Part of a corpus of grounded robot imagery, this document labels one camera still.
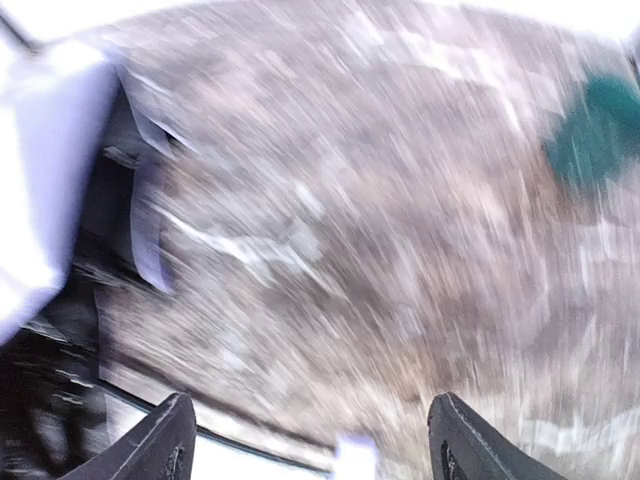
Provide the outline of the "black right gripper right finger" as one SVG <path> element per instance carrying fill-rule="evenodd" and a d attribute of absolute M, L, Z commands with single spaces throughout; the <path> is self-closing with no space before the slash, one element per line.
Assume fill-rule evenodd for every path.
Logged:
<path fill-rule="evenodd" d="M 451 392 L 433 399 L 428 427 L 435 479 L 563 479 L 512 444 Z"/>

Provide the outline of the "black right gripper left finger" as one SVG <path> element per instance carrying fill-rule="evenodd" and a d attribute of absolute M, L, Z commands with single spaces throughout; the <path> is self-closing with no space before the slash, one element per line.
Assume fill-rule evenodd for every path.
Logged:
<path fill-rule="evenodd" d="M 64 476 L 67 480 L 189 480 L 196 440 L 192 400 L 169 395 L 118 441 Z"/>

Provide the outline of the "lavender and black folding umbrella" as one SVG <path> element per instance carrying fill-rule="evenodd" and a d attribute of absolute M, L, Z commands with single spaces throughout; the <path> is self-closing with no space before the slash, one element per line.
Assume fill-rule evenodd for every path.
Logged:
<path fill-rule="evenodd" d="M 118 440 L 106 286 L 172 289 L 152 202 L 171 137 L 124 62 L 1 18 L 1 475 L 65 479 Z"/>

